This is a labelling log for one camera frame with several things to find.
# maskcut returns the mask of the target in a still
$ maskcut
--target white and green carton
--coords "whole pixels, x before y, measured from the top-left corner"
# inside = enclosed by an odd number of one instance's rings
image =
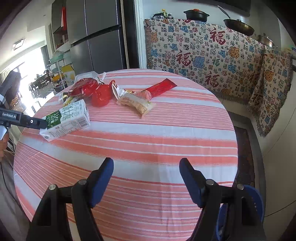
[[[44,116],[43,119],[47,121],[47,128],[40,129],[40,135],[48,141],[90,126],[89,111],[83,99]]]

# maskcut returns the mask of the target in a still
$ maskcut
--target striped tablecloth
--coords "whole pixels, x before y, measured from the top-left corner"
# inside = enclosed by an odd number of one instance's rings
[[[105,157],[114,160],[113,176],[93,214],[105,240],[186,240],[200,215],[179,173],[187,157],[206,178],[231,186],[237,172],[237,142],[220,101],[182,76],[147,69],[109,72],[125,89],[143,90],[169,78],[178,86],[152,99],[156,107],[143,119],[112,100],[89,108],[90,127],[47,142],[38,130],[25,129],[17,144],[14,175],[21,205],[32,220],[47,189],[87,178]],[[50,99],[35,115],[62,105]],[[73,239],[79,240],[73,209],[67,205]]]

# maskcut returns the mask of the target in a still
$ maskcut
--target bottle with yellow cap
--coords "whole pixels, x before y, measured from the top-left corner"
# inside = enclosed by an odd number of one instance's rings
[[[161,10],[161,13],[163,13],[165,18],[168,18],[168,13],[166,12],[166,10],[164,8]]]

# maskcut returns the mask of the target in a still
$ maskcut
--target metal screw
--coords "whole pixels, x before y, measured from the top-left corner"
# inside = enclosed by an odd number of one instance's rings
[[[86,179],[81,179],[78,182],[80,185],[85,185],[86,184]]]
[[[238,188],[239,190],[243,190],[243,189],[244,189],[244,185],[242,185],[242,184],[237,184],[237,188]]]
[[[56,187],[57,187],[57,186],[56,186],[55,184],[51,184],[51,185],[48,187],[48,189],[49,189],[49,190],[54,190]]]
[[[210,186],[212,186],[212,185],[214,185],[215,182],[212,179],[207,179],[205,181],[205,183],[208,184],[208,185],[210,185]]]

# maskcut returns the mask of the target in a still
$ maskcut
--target red plastic package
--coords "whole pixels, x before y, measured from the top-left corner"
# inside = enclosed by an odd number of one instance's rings
[[[165,79],[164,81],[137,93],[136,96],[146,100],[151,100],[153,97],[159,96],[176,86],[177,85],[174,82],[170,81],[169,79]]]
[[[69,90],[70,96],[82,95],[89,97],[99,87],[99,83],[93,78],[83,78],[76,82]]]
[[[111,88],[109,85],[100,85],[91,95],[91,104],[95,107],[103,107],[111,100]]]

